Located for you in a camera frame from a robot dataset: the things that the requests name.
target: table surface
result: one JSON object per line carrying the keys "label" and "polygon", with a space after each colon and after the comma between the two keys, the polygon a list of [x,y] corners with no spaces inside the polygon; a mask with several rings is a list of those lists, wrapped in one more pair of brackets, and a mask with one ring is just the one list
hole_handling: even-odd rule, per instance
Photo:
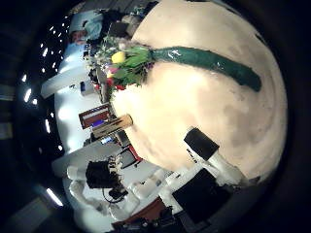
{"label": "table surface", "polygon": [[252,67],[262,89],[254,92],[208,70],[157,62],[142,87],[117,92],[112,103],[118,116],[133,118],[125,131],[139,156],[169,170],[191,166],[183,140],[194,126],[248,178],[276,166],[285,141],[287,101],[277,63],[255,34],[242,18],[211,2],[161,1],[146,16],[132,40],[156,49],[217,52]]}

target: red tulip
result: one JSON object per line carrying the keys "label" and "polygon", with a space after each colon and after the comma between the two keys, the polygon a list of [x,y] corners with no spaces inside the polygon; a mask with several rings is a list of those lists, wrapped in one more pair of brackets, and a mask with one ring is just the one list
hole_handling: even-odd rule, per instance
{"label": "red tulip", "polygon": [[123,85],[116,85],[116,88],[118,90],[125,90],[125,86],[123,86]]}
{"label": "red tulip", "polygon": [[114,84],[114,79],[112,79],[112,78],[107,79],[106,84],[108,86],[112,86]]}

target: flower bouquet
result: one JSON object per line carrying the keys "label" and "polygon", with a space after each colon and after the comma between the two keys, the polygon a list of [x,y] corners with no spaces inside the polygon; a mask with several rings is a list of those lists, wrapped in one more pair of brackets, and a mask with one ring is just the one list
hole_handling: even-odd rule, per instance
{"label": "flower bouquet", "polygon": [[250,67],[209,50],[186,47],[153,50],[131,43],[125,45],[121,39],[106,37],[95,59],[107,75],[111,96],[114,91],[124,90],[128,85],[141,85],[153,64],[160,60],[219,72],[253,91],[261,89],[260,77]]}

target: pink flower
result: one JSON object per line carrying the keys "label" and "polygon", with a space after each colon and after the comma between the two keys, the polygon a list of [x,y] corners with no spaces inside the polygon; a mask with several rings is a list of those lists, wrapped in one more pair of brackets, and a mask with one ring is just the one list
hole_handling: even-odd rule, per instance
{"label": "pink flower", "polygon": [[112,74],[117,73],[117,71],[119,70],[119,69],[116,68],[116,67],[109,67],[108,69],[109,69],[110,73],[112,73]]}

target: green wrapping paper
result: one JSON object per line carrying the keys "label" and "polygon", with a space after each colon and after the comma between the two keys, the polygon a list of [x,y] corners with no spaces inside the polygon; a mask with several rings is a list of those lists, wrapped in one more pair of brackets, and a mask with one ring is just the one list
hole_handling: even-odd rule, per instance
{"label": "green wrapping paper", "polygon": [[172,47],[151,50],[154,61],[164,60],[191,65],[222,73],[232,77],[240,85],[246,85],[254,91],[260,91],[261,80],[250,67],[232,61],[209,50],[199,50],[185,47]]}

